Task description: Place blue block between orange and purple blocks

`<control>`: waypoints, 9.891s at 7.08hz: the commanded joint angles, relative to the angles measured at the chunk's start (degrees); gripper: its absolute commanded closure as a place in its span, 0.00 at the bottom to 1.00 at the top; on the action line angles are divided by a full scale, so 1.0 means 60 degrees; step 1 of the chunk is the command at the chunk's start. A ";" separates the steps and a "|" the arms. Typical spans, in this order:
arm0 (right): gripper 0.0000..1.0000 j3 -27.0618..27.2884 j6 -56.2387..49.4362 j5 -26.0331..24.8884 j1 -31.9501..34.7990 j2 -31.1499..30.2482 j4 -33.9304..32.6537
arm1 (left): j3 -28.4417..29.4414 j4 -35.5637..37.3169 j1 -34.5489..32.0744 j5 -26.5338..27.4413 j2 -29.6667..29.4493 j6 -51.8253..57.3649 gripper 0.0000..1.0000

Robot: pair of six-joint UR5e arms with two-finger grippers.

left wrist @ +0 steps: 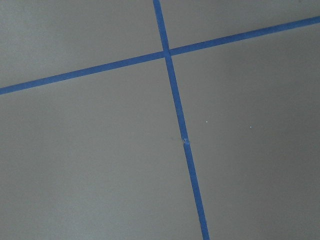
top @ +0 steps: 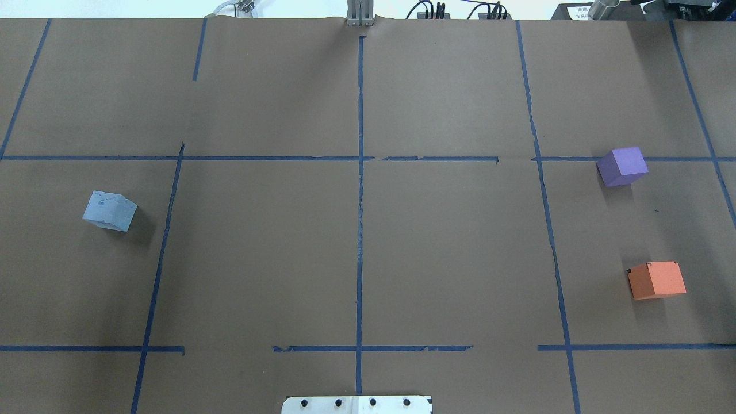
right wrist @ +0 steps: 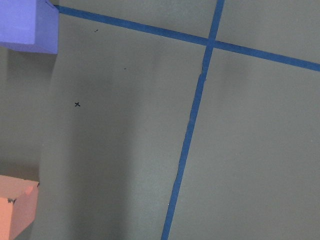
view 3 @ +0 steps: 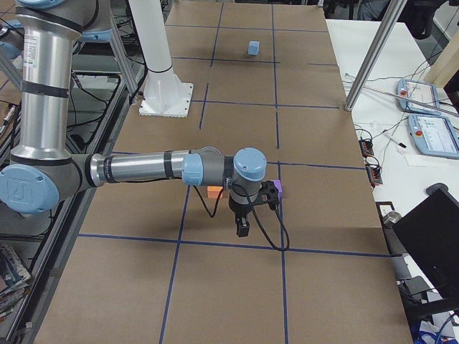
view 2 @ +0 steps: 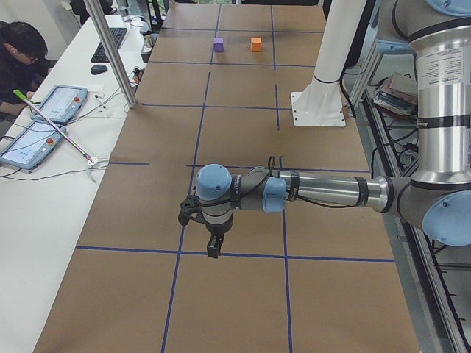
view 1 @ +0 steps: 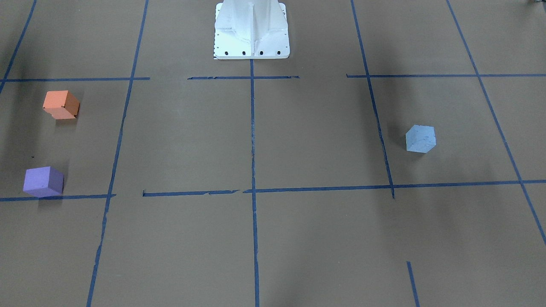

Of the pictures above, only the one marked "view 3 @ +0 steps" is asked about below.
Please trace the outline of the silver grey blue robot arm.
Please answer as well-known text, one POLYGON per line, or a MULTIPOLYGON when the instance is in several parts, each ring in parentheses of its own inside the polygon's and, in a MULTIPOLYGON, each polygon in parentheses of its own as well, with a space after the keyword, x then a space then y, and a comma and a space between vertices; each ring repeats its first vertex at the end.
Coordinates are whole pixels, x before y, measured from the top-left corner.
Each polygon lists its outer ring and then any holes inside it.
POLYGON ((234 156, 212 147, 131 156, 67 151, 73 46, 85 32, 110 38, 109 1, 18 1, 16 15, 24 27, 22 118, 19 144, 1 171, 4 204, 22 214, 38 214, 107 183, 180 179, 229 191, 237 235, 247 236, 247 216, 262 201, 267 165, 255 148, 234 156))

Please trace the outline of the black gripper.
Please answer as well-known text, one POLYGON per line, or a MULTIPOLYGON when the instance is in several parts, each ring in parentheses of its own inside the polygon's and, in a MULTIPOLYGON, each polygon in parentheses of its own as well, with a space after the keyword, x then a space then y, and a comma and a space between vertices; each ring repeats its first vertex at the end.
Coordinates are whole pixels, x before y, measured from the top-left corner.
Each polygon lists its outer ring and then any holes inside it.
POLYGON ((250 231, 250 223, 247 217, 252 212, 252 207, 247 200, 247 193, 243 188, 234 188, 229 194, 229 207, 235 213, 237 236, 247 237, 250 231))

